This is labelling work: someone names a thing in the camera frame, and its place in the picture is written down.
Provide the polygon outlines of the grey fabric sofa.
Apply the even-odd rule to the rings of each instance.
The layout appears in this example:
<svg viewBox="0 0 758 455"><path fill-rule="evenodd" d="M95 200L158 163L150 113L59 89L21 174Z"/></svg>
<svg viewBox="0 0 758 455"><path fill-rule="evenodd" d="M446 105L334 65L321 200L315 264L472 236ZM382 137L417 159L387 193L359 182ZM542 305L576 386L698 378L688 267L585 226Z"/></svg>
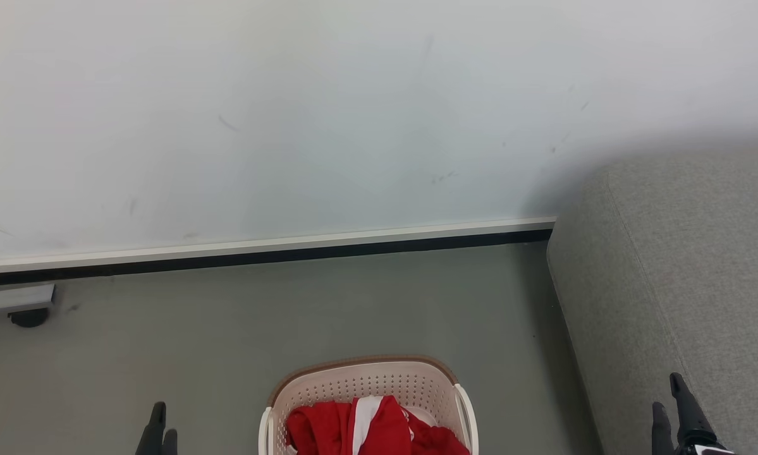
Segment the grey fabric sofa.
<svg viewBox="0 0 758 455"><path fill-rule="evenodd" d="M553 227L548 265L606 455L650 455L678 372L725 446L758 455L758 152L601 168Z"/></svg>

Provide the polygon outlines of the grey metal frame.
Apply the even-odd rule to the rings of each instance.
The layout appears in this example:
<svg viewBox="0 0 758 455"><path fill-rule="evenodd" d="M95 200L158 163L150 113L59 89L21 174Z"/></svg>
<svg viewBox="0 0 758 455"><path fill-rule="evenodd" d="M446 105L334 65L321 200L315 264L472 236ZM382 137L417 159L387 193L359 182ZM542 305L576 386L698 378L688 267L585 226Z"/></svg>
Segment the grey metal frame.
<svg viewBox="0 0 758 455"><path fill-rule="evenodd" d="M0 289L0 313L17 313L26 310L49 308L53 304L55 284L47 283L28 287Z"/></svg>

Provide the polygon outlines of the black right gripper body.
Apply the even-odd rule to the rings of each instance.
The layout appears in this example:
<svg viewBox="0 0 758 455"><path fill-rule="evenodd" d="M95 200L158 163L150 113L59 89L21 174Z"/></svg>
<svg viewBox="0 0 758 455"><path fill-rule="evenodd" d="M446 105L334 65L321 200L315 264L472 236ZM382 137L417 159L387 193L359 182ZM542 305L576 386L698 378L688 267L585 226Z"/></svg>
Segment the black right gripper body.
<svg viewBox="0 0 758 455"><path fill-rule="evenodd" d="M693 431L682 435L675 455L737 455L737 453L726 449L714 433Z"/></svg>

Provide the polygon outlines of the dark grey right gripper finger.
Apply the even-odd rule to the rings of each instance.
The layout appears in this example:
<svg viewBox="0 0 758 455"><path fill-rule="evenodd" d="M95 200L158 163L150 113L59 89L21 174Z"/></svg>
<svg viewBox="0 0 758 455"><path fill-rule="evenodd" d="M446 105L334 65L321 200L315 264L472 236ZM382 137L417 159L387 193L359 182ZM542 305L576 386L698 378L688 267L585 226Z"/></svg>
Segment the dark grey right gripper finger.
<svg viewBox="0 0 758 455"><path fill-rule="evenodd" d="M651 404L651 414L651 455L675 455L666 408L659 401L654 401Z"/></svg>
<svg viewBox="0 0 758 455"><path fill-rule="evenodd" d="M719 444L717 435L682 375L673 372L669 381L678 412L678 444Z"/></svg>

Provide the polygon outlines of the cream perforated laundry basket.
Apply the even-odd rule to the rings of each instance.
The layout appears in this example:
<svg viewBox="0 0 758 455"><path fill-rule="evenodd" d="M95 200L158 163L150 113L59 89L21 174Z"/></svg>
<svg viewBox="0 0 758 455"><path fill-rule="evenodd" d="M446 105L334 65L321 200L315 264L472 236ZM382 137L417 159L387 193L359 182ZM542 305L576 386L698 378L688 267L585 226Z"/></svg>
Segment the cream perforated laundry basket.
<svg viewBox="0 0 758 455"><path fill-rule="evenodd" d="M294 455L286 445L286 419L293 409L318 401L390 395L419 420L447 427L479 455L471 400L445 363L425 355L372 355L302 368L271 392L259 424L259 455Z"/></svg>

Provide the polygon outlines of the red garment with white trim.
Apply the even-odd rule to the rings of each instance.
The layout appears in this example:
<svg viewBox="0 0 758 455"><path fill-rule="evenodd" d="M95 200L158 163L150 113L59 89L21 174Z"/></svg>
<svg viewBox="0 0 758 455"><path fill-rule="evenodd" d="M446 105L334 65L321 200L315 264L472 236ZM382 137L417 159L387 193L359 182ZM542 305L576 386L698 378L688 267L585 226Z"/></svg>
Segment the red garment with white trim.
<svg viewBox="0 0 758 455"><path fill-rule="evenodd" d="M323 401L294 409L286 421L286 445L296 455L343 455L351 403ZM470 455L451 430L430 426L407 411L414 433L412 455Z"/></svg>

